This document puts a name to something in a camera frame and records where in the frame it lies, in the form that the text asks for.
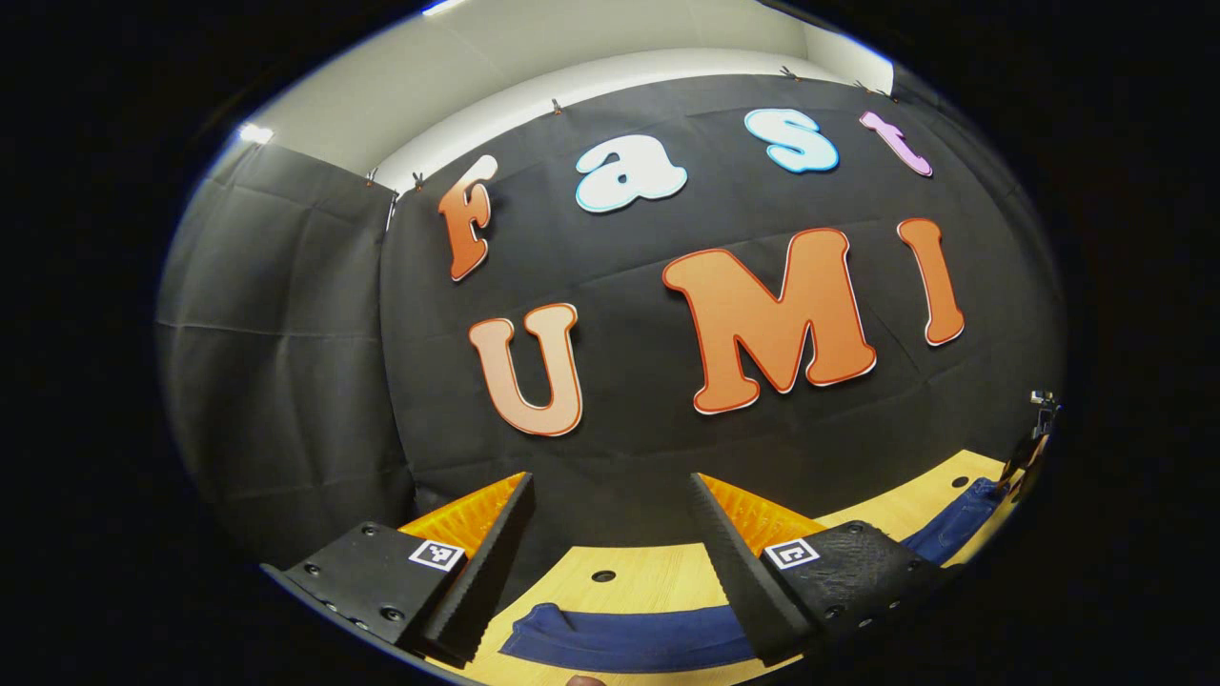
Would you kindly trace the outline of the black backdrop cloth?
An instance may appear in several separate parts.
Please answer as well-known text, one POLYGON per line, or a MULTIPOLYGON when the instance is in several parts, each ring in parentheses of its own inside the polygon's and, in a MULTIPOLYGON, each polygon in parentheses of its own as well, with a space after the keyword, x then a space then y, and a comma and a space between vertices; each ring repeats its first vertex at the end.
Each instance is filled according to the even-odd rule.
POLYGON ((510 602, 572 546, 697 541, 692 472, 820 516, 1006 457, 1063 386, 1064 305, 1028 192, 954 114, 706 74, 537 117, 401 195, 238 144, 183 212, 155 331, 185 470, 254 560, 529 472, 510 602), (876 366, 783 393, 744 360, 759 399, 702 415, 662 270, 723 249, 776 292, 804 229, 848 239, 876 366))

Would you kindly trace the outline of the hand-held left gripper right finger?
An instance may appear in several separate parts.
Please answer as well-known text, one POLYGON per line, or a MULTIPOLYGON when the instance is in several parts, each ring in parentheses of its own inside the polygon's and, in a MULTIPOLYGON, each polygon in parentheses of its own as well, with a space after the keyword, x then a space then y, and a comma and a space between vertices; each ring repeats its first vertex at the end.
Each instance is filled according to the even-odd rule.
POLYGON ((688 502, 730 608, 766 666, 793 655, 830 662, 863 651, 908 623, 952 579, 941 564, 861 520, 786 535, 753 551, 714 482, 691 474, 688 502))

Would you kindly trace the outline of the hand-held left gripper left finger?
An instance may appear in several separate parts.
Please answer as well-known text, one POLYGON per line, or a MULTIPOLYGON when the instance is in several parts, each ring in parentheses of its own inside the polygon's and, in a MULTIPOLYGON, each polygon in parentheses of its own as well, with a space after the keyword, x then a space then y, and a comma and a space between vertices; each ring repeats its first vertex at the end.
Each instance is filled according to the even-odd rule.
POLYGON ((400 527, 361 522, 292 566, 264 570, 375 642, 464 668, 497 616, 536 511, 533 481, 511 474, 400 527))

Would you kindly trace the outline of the blue denim jeans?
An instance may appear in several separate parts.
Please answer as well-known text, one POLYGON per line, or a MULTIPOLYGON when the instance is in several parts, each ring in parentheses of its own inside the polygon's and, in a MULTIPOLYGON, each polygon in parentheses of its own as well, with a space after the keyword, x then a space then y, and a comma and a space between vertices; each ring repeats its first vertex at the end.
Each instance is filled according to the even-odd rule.
MULTIPOLYGON (((946 564, 1003 502, 1009 486, 975 478, 902 544, 924 561, 946 564)), ((584 673, 695 673, 754 658, 728 605, 697 612, 606 614, 562 612, 540 603, 512 624, 501 655, 584 673)))

